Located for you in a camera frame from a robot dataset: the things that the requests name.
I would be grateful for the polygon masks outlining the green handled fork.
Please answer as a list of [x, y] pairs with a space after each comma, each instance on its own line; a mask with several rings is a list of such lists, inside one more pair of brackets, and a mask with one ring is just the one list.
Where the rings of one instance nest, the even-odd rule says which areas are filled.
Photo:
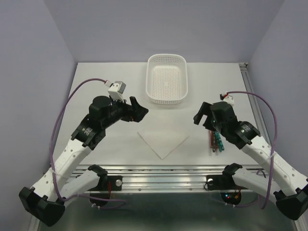
[[222, 148], [221, 148], [221, 143], [220, 143], [220, 135], [218, 132], [214, 132], [215, 138], [216, 138], [216, 143], [217, 143], [217, 147], [219, 149], [220, 152], [222, 152]]

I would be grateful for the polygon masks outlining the white paper napkin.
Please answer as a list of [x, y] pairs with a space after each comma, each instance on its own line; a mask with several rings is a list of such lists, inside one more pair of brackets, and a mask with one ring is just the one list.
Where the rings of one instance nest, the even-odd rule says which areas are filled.
[[138, 134], [162, 160], [189, 138], [187, 133], [171, 130], [141, 130]]

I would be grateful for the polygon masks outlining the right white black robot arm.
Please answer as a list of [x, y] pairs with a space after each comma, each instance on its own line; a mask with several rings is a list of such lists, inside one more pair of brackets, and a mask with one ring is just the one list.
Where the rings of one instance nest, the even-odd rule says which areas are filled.
[[251, 123], [239, 121], [229, 103], [204, 102], [193, 118], [194, 124], [198, 125], [203, 116], [206, 116], [203, 127], [219, 132], [228, 142], [254, 159], [269, 175], [266, 179], [233, 163], [227, 165], [220, 175], [210, 175], [205, 188], [209, 191], [231, 190], [237, 186], [249, 189], [268, 197], [287, 218], [298, 220], [308, 208], [307, 176], [272, 151], [272, 147]]

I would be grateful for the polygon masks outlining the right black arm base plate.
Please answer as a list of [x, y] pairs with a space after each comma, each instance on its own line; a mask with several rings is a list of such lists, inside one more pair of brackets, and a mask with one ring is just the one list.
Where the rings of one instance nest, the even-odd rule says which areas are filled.
[[209, 175], [204, 184], [206, 191], [219, 191], [222, 201], [230, 205], [239, 205], [242, 199], [241, 187], [237, 186], [231, 177], [224, 175]]

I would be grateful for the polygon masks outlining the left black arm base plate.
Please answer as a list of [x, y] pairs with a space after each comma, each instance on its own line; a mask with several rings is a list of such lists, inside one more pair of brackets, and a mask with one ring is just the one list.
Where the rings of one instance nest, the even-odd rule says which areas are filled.
[[122, 179], [120, 175], [107, 176], [99, 180], [96, 187], [90, 189], [90, 202], [98, 208], [107, 208], [108, 201], [112, 199], [112, 193], [122, 190]]

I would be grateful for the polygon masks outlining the green handled spoon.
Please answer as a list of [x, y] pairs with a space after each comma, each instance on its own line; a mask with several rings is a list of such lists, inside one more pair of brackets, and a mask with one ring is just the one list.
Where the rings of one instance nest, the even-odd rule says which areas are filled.
[[221, 146], [221, 148], [222, 148], [222, 152], [223, 152], [225, 149], [224, 149], [224, 145], [223, 145], [223, 142], [222, 142], [221, 136], [220, 136], [220, 143], [221, 143], [221, 145], [220, 145], [220, 146]]

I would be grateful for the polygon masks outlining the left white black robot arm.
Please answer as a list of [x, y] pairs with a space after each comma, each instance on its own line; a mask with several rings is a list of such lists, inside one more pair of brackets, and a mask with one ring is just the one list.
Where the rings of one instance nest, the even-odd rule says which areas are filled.
[[64, 214], [64, 203], [74, 197], [70, 191], [65, 196], [60, 194], [67, 188], [67, 177], [105, 137], [106, 129], [119, 120], [139, 123], [148, 112], [135, 97], [130, 97], [130, 104], [106, 96], [94, 98], [89, 113], [61, 155], [51, 161], [50, 169], [31, 188], [24, 187], [19, 192], [25, 210], [49, 227], [56, 224]]

